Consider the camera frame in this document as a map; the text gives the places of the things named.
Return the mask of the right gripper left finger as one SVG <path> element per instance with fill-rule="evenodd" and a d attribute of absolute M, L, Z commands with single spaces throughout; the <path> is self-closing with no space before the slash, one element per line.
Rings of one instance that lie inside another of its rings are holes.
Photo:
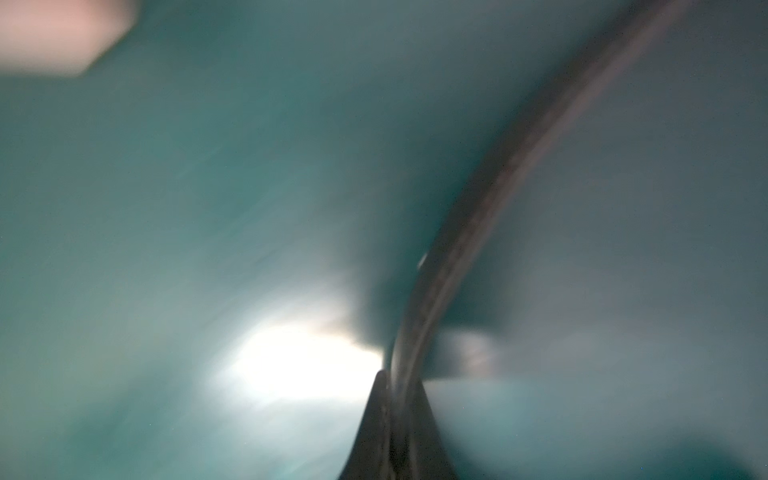
<path fill-rule="evenodd" d="M 380 370 L 374 379 L 350 455 L 339 480 L 391 479 L 390 375 Z"/>

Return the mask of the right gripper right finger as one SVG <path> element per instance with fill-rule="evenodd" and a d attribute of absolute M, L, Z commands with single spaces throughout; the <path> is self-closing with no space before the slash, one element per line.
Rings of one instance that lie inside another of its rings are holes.
<path fill-rule="evenodd" d="M 457 480 L 440 438 L 436 420 L 421 381 L 407 413 L 407 448 L 401 478 L 408 480 Z"/>

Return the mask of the black belt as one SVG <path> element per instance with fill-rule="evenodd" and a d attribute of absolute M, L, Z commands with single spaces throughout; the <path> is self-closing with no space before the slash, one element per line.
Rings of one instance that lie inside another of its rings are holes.
<path fill-rule="evenodd" d="M 470 176 L 419 269 L 395 341 L 392 397 L 416 388 L 437 325 L 526 172 L 625 68 L 674 25 L 690 1 L 635 1 L 581 47 L 525 105 Z"/>

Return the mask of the pink divided storage box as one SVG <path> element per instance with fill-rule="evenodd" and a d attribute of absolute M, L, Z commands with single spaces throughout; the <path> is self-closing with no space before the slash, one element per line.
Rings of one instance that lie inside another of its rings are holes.
<path fill-rule="evenodd" d="M 135 25 L 139 1 L 3 1 L 1 72 L 78 76 Z"/>

